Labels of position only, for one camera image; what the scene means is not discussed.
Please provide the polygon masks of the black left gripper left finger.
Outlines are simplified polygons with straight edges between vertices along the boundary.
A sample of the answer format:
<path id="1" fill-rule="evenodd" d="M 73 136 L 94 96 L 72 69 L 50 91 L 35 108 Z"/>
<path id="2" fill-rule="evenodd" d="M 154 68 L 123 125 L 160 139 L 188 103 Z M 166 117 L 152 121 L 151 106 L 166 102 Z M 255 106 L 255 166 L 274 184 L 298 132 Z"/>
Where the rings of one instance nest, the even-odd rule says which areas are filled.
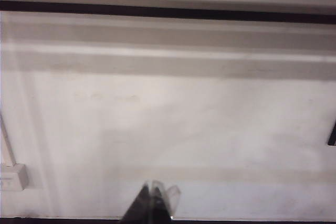
<path id="1" fill-rule="evenodd" d="M 149 183 L 146 182 L 141 187 L 121 220 L 144 220 L 146 218 L 146 214 L 148 213 L 150 198 Z"/>

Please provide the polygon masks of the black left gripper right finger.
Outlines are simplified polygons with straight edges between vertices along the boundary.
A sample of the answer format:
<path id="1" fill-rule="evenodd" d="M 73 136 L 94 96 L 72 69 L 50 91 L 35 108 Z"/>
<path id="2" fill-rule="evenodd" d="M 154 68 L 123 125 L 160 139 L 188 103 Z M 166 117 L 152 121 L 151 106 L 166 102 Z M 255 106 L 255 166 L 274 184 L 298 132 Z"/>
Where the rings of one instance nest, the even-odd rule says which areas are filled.
<path id="1" fill-rule="evenodd" d="M 181 191 L 177 185 L 166 188 L 158 180 L 151 187 L 151 218 L 152 220 L 174 220 L 181 199 Z"/>

